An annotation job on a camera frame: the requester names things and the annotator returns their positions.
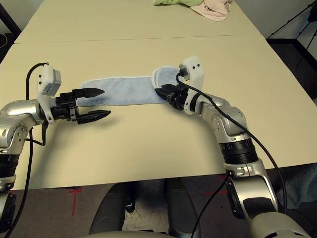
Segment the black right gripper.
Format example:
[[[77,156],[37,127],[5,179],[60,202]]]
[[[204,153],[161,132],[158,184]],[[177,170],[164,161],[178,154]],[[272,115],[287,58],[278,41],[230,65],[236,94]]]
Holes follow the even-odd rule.
[[[188,88],[182,85],[165,84],[155,89],[156,94],[167,101],[174,109],[184,110]]]

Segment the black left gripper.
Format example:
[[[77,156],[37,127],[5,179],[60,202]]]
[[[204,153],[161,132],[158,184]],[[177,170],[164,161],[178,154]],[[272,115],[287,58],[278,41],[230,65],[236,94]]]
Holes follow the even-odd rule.
[[[59,97],[55,98],[56,106],[53,107],[53,118],[77,121],[78,124],[103,119],[111,114],[111,111],[96,110],[80,115],[76,104],[77,98],[92,98],[103,93],[104,90],[98,88],[73,89],[72,92],[61,93]]]

